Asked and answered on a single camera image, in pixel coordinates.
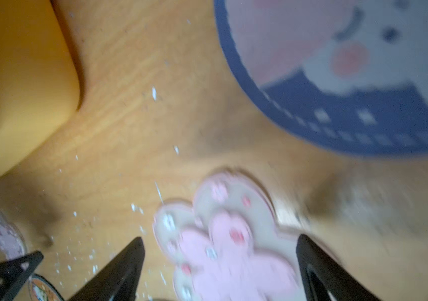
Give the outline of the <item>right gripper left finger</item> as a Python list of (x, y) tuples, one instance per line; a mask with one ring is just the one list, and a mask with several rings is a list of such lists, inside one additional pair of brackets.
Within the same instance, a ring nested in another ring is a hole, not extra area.
[(142, 238), (133, 239), (71, 300), (136, 300), (136, 291), (145, 259)]

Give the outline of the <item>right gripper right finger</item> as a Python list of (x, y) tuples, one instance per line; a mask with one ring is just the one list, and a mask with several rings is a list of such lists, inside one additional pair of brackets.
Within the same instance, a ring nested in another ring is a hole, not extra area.
[(296, 255), (308, 300), (379, 301), (307, 235), (298, 238)]

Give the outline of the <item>yellow plastic storage box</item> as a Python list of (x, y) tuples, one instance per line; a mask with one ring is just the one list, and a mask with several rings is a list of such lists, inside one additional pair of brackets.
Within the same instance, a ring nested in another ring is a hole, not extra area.
[(80, 83), (49, 1), (0, 1), (0, 177), (75, 113)]

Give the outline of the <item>purple bunny round coaster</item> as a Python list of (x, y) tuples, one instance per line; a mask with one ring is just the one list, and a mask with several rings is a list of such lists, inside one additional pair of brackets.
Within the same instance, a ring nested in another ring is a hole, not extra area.
[(357, 156), (428, 154), (428, 1), (215, 1), (238, 84), (274, 123)]

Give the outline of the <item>orange cartoon round coaster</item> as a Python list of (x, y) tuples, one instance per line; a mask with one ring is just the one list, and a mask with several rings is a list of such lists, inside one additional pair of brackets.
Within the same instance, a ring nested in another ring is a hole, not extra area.
[(44, 277), (37, 274), (30, 277), (28, 292), (32, 301), (64, 301), (57, 289)]

